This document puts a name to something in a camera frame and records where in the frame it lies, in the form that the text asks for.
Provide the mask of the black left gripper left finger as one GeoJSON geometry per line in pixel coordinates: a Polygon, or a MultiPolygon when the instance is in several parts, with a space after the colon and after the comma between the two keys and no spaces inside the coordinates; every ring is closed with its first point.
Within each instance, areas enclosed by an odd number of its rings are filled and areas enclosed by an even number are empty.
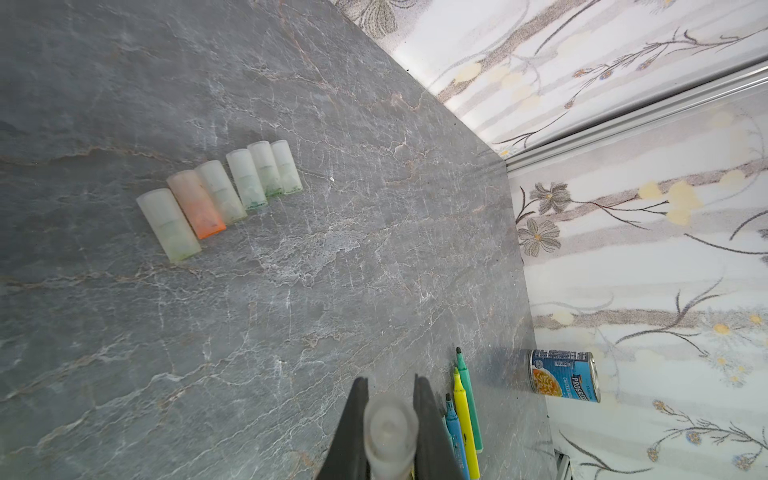
{"type": "Polygon", "coordinates": [[[354,380],[317,480],[367,480],[364,412],[369,401],[368,379],[354,380]]]}

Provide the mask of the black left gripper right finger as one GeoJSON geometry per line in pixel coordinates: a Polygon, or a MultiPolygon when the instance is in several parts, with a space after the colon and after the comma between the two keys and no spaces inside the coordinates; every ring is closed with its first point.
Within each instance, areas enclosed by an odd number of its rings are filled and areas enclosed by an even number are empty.
{"type": "Polygon", "coordinates": [[[413,408],[419,421],[414,458],[415,479],[462,479],[435,395],[426,377],[415,376],[413,408]]]}

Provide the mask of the blue marker pen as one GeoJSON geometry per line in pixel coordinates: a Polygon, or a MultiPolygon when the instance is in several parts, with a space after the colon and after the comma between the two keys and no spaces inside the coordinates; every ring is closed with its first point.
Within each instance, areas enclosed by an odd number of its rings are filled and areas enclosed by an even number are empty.
{"type": "Polygon", "coordinates": [[[456,460],[456,463],[459,467],[462,478],[464,480],[469,480],[470,477],[469,477],[469,471],[467,466],[461,425],[460,425],[460,421],[456,413],[454,402],[452,400],[450,393],[445,394],[444,421],[450,435],[450,442],[453,450],[453,457],[456,460]]]}

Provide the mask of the clear pen cap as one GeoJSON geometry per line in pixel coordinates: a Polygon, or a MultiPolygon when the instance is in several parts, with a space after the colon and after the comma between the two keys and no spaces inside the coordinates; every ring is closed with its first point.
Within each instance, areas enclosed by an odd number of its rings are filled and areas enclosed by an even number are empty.
{"type": "Polygon", "coordinates": [[[181,262],[202,250],[170,189],[146,192],[136,202],[170,262],[181,262]]]}
{"type": "Polygon", "coordinates": [[[410,477],[419,420],[411,404],[392,393],[375,395],[363,416],[364,450],[372,479],[410,477]]]}
{"type": "Polygon", "coordinates": [[[303,190],[303,185],[295,165],[294,157],[286,140],[277,140],[270,144],[283,192],[297,193],[303,190]]]}
{"type": "Polygon", "coordinates": [[[226,154],[240,200],[247,211],[268,203],[253,158],[247,149],[236,149],[226,154]]]}
{"type": "Polygon", "coordinates": [[[247,146],[247,150],[253,159],[265,195],[282,195],[284,190],[270,143],[254,142],[247,146]]]}
{"type": "Polygon", "coordinates": [[[247,217],[243,204],[220,161],[207,161],[196,167],[195,172],[226,225],[247,217]]]}

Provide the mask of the yellow marker pen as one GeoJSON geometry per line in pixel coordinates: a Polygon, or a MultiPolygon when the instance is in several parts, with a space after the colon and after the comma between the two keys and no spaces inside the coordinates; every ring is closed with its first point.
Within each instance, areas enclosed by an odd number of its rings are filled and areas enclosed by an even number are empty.
{"type": "Polygon", "coordinates": [[[465,449],[465,459],[467,462],[467,469],[468,469],[469,477],[472,480],[476,480],[476,479],[479,479],[481,475],[480,475],[479,463],[478,463],[478,458],[476,453],[476,445],[475,445],[475,440],[474,440],[474,435],[472,430],[468,396],[462,384],[461,376],[457,367],[454,368],[453,379],[454,379],[454,391],[453,391],[454,404],[455,404],[455,409],[459,418],[459,423],[461,426],[461,432],[463,436],[463,443],[464,443],[464,449],[465,449]]]}

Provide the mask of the green marker pen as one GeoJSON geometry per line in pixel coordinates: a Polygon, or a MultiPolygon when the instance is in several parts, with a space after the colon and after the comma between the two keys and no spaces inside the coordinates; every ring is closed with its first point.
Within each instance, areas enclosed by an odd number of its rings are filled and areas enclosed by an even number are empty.
{"type": "Polygon", "coordinates": [[[469,416],[472,426],[472,432],[473,432],[473,438],[475,441],[475,450],[477,453],[481,453],[483,451],[483,439],[482,439],[482,433],[481,428],[479,424],[479,418],[477,415],[477,408],[471,383],[471,376],[469,368],[466,364],[465,356],[462,352],[462,349],[460,347],[456,347],[456,360],[457,360],[457,368],[459,372],[460,381],[464,387],[464,390],[467,395],[467,401],[468,401],[468,409],[469,409],[469,416]]]}

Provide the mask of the orange tinted pen cap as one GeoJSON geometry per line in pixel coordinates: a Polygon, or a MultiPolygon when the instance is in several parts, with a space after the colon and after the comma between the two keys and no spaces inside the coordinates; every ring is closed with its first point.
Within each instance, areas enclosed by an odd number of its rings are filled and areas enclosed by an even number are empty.
{"type": "Polygon", "coordinates": [[[226,225],[194,170],[179,171],[167,178],[195,235],[202,240],[222,232],[226,225]]]}

